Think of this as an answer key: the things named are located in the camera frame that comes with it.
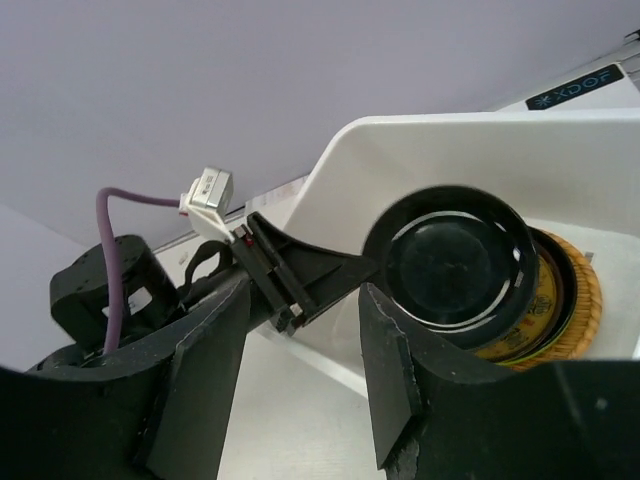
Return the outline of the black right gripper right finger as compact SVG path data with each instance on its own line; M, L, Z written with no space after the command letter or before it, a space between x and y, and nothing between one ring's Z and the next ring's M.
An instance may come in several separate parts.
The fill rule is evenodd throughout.
M410 439L423 413L420 389L407 336L385 310L388 299L377 287L360 287L360 343L371 418L376 464L380 470L414 471L415 448Z

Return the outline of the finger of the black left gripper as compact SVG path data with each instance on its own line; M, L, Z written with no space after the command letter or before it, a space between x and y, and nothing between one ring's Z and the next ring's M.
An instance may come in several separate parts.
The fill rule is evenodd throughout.
M379 270L371 258L332 251L279 230L262 214L247 217L251 249L263 261L266 278L280 298L272 303L251 285L251 330L264 323L277 330L298 330L370 280Z

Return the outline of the woven bamboo round plate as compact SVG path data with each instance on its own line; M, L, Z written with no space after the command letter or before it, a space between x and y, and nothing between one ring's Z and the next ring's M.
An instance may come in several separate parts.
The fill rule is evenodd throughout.
M568 307L568 312L561 315L561 322L539 346L548 346L548 349L527 362L507 367L518 372L546 362L579 359L595 339L602 317L602 292L591 261L560 236L545 230L540 230L540 233L549 237L552 245L558 246L568 257L571 270L576 277L576 293L565 295L563 306Z

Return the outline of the black round plate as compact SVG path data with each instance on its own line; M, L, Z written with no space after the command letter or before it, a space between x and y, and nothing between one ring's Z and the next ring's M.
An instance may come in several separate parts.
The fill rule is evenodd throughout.
M416 190L374 222L362 253L371 281L409 319L463 350L503 337L527 313L539 259L522 217L470 186Z

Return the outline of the yellow patterned plate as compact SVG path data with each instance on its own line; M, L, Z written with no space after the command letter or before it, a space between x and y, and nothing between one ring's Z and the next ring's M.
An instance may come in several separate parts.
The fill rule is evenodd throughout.
M568 312L568 307L563 306L565 295L576 293L576 277L568 257L539 229L530 230L538 252L538 286L523 319L501 339L475 352L477 357L492 363L516 358L539 347L561 322L561 315Z

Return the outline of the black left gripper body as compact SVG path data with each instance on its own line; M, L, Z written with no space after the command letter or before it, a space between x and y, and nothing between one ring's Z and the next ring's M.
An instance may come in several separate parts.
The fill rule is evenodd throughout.
M243 242L202 243L178 288L186 313L177 320L177 329L185 333L225 313L230 315L226 323L231 331L244 335L265 322L273 321L281 330L295 322L295 302L276 278L277 268L260 260L261 254L257 245Z

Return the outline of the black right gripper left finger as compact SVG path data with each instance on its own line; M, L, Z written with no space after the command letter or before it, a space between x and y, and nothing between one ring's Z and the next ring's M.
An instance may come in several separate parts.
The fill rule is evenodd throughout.
M217 477L247 336L229 319L165 332L176 340L134 457L153 479Z

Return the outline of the lime green round plate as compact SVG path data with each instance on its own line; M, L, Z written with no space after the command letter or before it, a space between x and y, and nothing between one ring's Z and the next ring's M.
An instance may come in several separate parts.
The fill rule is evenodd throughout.
M526 352L524 355L518 356L516 358L500 361L500 362L498 362L498 365L505 366L505 367L511 367L513 365L518 365L518 364L527 362L530 359L538 357L543 352L545 352L547 349L548 349L548 346L539 347L539 348L536 348L534 350L531 350L530 352Z

